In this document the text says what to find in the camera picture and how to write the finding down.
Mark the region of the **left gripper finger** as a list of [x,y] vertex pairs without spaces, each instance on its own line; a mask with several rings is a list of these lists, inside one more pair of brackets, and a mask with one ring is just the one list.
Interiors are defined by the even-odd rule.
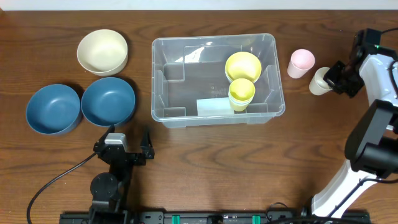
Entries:
[[115,127],[114,125],[111,125],[107,131],[99,138],[98,143],[99,144],[104,144],[105,143],[105,139],[108,136],[109,133],[114,133]]
[[152,141],[150,139],[150,133],[148,128],[144,130],[144,135],[140,143],[140,148],[142,150],[142,154],[144,155],[145,159],[154,159],[155,152],[154,152],[154,147],[152,145]]

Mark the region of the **cream cup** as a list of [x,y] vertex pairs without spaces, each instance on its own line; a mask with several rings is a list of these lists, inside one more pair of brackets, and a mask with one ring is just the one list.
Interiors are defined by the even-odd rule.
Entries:
[[332,88],[323,79],[329,69],[329,67],[322,67],[315,72],[309,84],[309,90],[313,95],[320,96],[332,90]]

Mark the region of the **dark blue bowl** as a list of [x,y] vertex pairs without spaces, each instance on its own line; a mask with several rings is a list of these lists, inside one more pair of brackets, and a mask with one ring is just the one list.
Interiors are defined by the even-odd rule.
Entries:
[[80,97],[63,84],[47,85],[29,100],[25,112],[28,125],[46,135],[66,134],[75,129],[82,119]]
[[93,82],[81,99],[84,117],[92,124],[108,127],[128,122],[134,114],[136,94],[123,79],[101,78]]

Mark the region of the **pink cup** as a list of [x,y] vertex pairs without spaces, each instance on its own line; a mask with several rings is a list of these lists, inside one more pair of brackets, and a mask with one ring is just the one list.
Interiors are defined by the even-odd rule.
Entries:
[[315,64],[315,56],[307,49],[296,50],[290,58],[287,73],[298,79],[306,74]]

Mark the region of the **cream large bowl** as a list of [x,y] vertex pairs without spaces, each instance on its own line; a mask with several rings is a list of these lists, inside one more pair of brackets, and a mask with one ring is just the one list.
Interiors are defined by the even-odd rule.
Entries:
[[128,44],[114,30],[100,29],[86,35],[78,45],[76,56],[87,71],[101,77],[121,72],[128,60]]

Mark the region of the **yellow cup back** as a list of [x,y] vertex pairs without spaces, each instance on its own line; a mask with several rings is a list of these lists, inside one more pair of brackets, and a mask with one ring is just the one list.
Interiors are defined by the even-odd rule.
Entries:
[[232,105],[248,105],[254,98],[256,87],[253,82],[239,78],[231,82],[228,90],[228,97]]

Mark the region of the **yellow cup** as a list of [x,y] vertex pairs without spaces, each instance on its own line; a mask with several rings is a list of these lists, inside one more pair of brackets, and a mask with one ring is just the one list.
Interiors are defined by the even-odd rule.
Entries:
[[253,82],[239,78],[231,82],[228,90],[228,97],[232,105],[248,105],[254,98],[256,87]]
[[244,111],[248,107],[248,104],[236,104],[236,103],[232,103],[232,102],[230,103],[230,105],[234,111],[238,111],[238,112]]

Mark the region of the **yellow small bowl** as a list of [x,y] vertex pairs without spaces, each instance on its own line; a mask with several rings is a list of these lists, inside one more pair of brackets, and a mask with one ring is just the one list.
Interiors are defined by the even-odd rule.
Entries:
[[260,60],[249,52],[236,52],[225,63],[225,74],[229,82],[245,78],[255,83],[262,73]]

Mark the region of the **yellow cup front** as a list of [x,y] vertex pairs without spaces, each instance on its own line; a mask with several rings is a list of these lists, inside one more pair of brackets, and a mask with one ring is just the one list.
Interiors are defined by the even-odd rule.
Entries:
[[248,104],[236,104],[236,103],[232,103],[232,102],[230,103],[230,105],[234,111],[238,111],[238,112],[244,111],[248,107]]

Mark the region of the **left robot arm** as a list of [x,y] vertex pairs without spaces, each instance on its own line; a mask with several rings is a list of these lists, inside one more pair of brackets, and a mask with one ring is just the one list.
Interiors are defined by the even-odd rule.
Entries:
[[94,144],[93,151],[109,165],[109,171],[98,174],[90,185],[93,196],[89,224],[128,224],[134,216],[126,208],[126,200],[134,166],[146,165],[155,156],[148,130],[140,143],[141,152],[127,150],[126,135],[116,133],[112,125]]

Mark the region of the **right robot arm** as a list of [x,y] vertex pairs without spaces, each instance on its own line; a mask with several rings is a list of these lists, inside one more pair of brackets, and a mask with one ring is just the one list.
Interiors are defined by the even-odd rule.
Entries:
[[384,136],[387,129],[397,132],[396,63],[394,50],[372,45],[357,47],[349,64],[337,62],[326,72],[324,81],[338,93],[354,96],[365,88],[369,109],[346,141],[342,167],[312,197],[312,215],[341,218],[368,188],[397,173],[397,140]]

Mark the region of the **clear plastic storage bin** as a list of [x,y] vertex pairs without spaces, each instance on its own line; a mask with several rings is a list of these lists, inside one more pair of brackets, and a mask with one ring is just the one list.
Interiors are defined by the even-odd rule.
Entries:
[[[254,54],[262,73],[244,111],[199,116],[197,100],[228,98],[227,59]],[[158,38],[152,43],[152,118],[167,128],[214,124],[263,124],[285,111],[276,41],[271,34]]]

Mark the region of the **white label in bin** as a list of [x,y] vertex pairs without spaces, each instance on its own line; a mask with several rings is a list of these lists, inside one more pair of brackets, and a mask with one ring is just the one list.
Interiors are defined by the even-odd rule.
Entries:
[[234,114],[229,98],[208,98],[197,100],[199,116],[226,116]]

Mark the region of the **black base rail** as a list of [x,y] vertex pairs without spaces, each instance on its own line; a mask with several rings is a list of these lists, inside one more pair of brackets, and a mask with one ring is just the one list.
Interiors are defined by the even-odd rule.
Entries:
[[119,224],[212,224],[212,223],[269,223],[301,218],[293,210],[275,209],[264,213],[169,213],[169,212],[91,212],[64,213],[60,224],[119,223]]

